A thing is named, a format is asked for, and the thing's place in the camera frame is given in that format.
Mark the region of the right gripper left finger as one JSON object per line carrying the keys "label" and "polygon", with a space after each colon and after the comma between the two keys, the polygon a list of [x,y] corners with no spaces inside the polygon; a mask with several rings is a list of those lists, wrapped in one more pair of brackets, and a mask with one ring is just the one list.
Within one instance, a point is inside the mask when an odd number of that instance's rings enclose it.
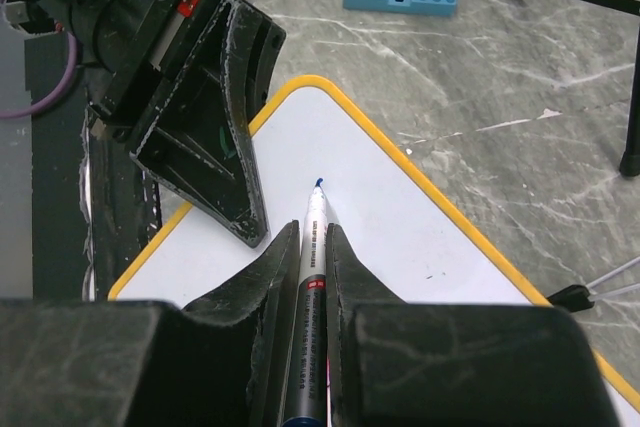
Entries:
{"label": "right gripper left finger", "polygon": [[275,426],[300,233],[183,308],[160,301],[5,301],[5,426]]}

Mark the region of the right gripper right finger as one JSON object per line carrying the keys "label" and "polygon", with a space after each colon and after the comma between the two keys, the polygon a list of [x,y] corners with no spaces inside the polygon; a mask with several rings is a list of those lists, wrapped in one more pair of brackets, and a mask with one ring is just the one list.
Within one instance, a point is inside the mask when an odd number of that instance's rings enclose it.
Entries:
{"label": "right gripper right finger", "polygon": [[580,326],[548,306],[401,300],[327,233],[336,426],[616,426]]}

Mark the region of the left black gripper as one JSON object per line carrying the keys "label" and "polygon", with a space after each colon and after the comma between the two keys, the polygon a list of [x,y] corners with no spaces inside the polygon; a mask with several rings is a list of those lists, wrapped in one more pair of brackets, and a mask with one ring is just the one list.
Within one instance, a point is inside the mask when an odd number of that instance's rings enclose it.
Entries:
{"label": "left black gripper", "polygon": [[[193,58],[218,4],[220,73]],[[134,162],[257,247],[268,227],[249,124],[284,29],[244,0],[64,0],[64,26],[105,72],[90,107],[106,135],[132,136]]]}

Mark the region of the white blue whiteboard marker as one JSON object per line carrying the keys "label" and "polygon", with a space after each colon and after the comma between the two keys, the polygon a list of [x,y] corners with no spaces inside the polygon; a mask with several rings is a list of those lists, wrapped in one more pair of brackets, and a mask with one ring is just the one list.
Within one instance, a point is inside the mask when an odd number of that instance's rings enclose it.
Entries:
{"label": "white blue whiteboard marker", "polygon": [[327,201],[318,179],[309,197],[301,231],[298,291],[283,426],[327,424]]}

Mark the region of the yellow framed whiteboard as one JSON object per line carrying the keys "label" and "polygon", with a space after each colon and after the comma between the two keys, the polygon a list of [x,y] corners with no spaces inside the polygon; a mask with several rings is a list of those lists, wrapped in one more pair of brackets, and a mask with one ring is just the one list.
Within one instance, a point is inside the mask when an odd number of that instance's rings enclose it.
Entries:
{"label": "yellow framed whiteboard", "polygon": [[[541,304],[543,295],[331,81],[286,83],[251,122],[271,231],[321,185],[357,257],[406,301]],[[185,306],[258,256],[181,206],[109,292]]]}

